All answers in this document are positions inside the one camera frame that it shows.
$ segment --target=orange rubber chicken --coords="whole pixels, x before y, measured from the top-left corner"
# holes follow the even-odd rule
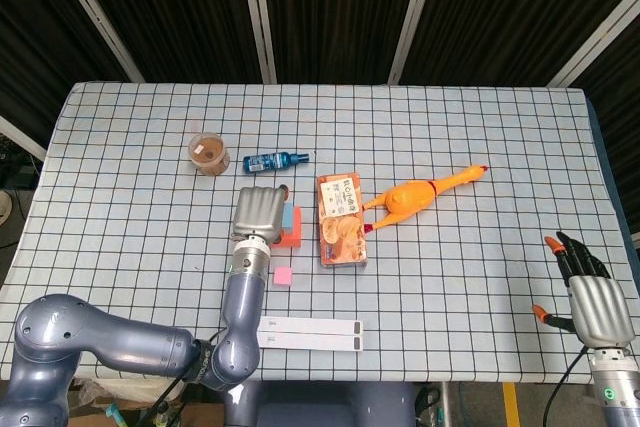
[[[364,231],[385,227],[402,222],[422,209],[426,209],[442,192],[457,185],[478,180],[488,170],[485,165],[472,165],[462,172],[439,180],[410,180],[406,184],[398,185],[371,202],[367,202],[362,210],[368,210],[379,205],[386,205],[389,215],[375,224],[365,224]]]

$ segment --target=table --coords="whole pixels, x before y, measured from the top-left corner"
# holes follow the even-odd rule
[[[201,131],[230,146],[220,177],[189,161],[186,146]],[[244,155],[276,150],[308,152],[311,162],[242,173]],[[320,265],[317,175],[357,171],[368,200],[471,163],[490,166],[481,181],[369,234],[366,268]],[[569,314],[542,242],[558,227],[609,265],[640,331],[579,90],[84,83],[62,109],[0,291],[1,377],[17,313],[46,293],[207,338],[220,326],[238,192],[282,183],[302,208],[303,245],[274,251],[272,267],[291,266],[293,286],[270,280],[265,313],[360,319],[365,351],[268,350],[254,378],[556,382],[580,344],[537,323],[531,305]],[[368,221],[374,215],[384,212]],[[570,381],[588,382],[588,372],[583,359]],[[89,353],[77,375],[139,377]]]

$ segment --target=clear container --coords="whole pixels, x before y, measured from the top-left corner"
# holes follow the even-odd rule
[[[203,132],[189,142],[189,156],[204,175],[220,175],[229,167],[229,153],[219,135]]]

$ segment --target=small pink block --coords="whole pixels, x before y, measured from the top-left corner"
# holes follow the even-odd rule
[[[291,267],[276,267],[273,272],[273,283],[276,285],[291,285],[292,277]]]

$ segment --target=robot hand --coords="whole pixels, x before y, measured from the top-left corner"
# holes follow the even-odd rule
[[[635,338],[631,316],[620,284],[581,242],[557,232],[545,242],[556,256],[567,286],[571,319],[548,314],[538,306],[538,319],[552,327],[575,332],[594,349],[589,367],[595,392],[609,427],[640,426],[640,372],[626,349]]]

